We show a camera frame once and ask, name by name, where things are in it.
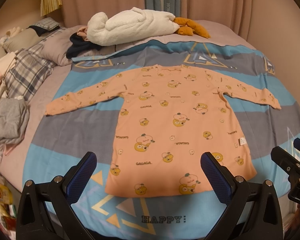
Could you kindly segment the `dark plaid small pillow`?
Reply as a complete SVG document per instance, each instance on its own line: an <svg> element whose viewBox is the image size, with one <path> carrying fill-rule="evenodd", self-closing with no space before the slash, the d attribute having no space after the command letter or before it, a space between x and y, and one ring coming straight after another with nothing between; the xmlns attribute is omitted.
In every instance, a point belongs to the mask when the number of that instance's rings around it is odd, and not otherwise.
<svg viewBox="0 0 300 240"><path fill-rule="evenodd" d="M60 28L60 24L51 17L44 18L35 24L29 26L33 29L38 36L42 36L45 33L50 33Z"/></svg>

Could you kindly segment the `grey folded garment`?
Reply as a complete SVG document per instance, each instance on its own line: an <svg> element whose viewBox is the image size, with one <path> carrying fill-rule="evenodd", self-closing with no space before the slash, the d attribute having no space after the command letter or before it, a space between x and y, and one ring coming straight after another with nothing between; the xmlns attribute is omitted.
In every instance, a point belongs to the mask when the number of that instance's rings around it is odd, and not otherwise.
<svg viewBox="0 0 300 240"><path fill-rule="evenodd" d="M30 111L24 98L0 100L0 145L15 145L23 140Z"/></svg>

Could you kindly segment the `beige pillow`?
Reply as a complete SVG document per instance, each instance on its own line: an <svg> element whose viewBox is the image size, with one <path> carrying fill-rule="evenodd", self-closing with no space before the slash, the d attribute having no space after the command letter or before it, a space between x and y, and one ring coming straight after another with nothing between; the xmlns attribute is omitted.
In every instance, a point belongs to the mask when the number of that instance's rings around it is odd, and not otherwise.
<svg viewBox="0 0 300 240"><path fill-rule="evenodd" d="M28 28L5 41L3 48L7 53L15 52L20 49L29 49L41 40L42 37L38 36L35 30Z"/></svg>

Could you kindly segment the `grey plain pillow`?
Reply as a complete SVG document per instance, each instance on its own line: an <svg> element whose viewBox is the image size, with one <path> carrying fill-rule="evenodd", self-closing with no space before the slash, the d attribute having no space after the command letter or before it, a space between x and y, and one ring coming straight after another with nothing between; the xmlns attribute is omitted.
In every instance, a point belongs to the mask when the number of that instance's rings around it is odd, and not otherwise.
<svg viewBox="0 0 300 240"><path fill-rule="evenodd" d="M78 30L85 29L86 26L77 25L71 28L66 28L55 33L54 36L49 36L43 45L40 52L41 57L50 61L53 61L58 66L69 65L72 61L66 57L66 52L72 45L70 36L76 34Z"/></svg>

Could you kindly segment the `dark navy garment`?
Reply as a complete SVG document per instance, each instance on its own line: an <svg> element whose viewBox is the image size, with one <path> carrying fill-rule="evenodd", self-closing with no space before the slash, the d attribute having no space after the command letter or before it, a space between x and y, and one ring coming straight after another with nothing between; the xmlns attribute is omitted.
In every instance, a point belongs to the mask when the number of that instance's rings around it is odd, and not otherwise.
<svg viewBox="0 0 300 240"><path fill-rule="evenodd" d="M83 40L83 37L77 35L76 33L70 36L70 42L72 43L72 45L66 51L67 59L77 57L80 53L87 50L95 49L97 51L100 51L103 48L98 44Z"/></svg>

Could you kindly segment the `orange plush goose feet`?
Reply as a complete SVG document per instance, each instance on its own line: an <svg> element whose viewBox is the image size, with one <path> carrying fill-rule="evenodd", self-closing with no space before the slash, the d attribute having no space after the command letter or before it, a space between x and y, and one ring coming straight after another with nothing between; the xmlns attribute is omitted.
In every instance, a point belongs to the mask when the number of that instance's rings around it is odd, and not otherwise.
<svg viewBox="0 0 300 240"><path fill-rule="evenodd" d="M179 29L175 32L178 35L193 36L196 34L203 38L211 37L202 25L189 18L176 17L174 23L179 25Z"/></svg>

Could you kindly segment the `blue grey patterned duvet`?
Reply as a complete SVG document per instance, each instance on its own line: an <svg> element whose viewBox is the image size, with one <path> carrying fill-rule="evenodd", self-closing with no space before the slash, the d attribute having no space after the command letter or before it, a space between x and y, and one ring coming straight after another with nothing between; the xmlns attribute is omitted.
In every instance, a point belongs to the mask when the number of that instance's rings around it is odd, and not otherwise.
<svg viewBox="0 0 300 240"><path fill-rule="evenodd" d="M157 40L72 59L42 106L23 181L44 183L94 152L73 208L84 226L121 239L198 239L225 206L200 167L211 152L232 174L290 185L270 157L300 161L300 106L272 62L243 45Z"/></svg>

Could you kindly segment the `pink curtain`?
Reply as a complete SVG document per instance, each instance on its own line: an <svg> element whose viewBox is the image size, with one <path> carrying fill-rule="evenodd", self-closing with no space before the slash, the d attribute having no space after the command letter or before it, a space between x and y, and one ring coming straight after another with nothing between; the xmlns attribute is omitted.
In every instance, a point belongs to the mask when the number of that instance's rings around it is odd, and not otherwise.
<svg viewBox="0 0 300 240"><path fill-rule="evenodd" d="M97 12L114 16L145 0L62 0L66 26L86 24ZM251 44L258 38L276 38L290 30L292 0L181 0L181 17L208 20L229 27Z"/></svg>

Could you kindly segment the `orange cartoon print shirt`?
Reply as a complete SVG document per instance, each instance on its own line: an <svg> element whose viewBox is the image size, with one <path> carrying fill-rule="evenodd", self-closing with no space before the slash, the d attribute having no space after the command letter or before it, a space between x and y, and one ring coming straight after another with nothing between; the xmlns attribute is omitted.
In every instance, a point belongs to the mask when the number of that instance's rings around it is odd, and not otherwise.
<svg viewBox="0 0 300 240"><path fill-rule="evenodd" d="M211 190L200 167L210 152L234 175L256 176L244 133L227 97L280 109L267 89L213 70L154 65L125 70L69 92L46 107L54 116L123 98L105 191L161 197Z"/></svg>

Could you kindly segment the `white plush goose toy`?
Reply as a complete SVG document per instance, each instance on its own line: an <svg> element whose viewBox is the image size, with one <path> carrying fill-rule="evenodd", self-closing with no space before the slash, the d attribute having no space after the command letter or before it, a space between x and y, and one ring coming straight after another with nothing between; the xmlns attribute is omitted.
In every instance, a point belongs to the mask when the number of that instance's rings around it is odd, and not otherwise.
<svg viewBox="0 0 300 240"><path fill-rule="evenodd" d="M133 7L108 18L98 12L87 23L87 38L100 46L113 46L149 37L170 35L179 29L170 12Z"/></svg>

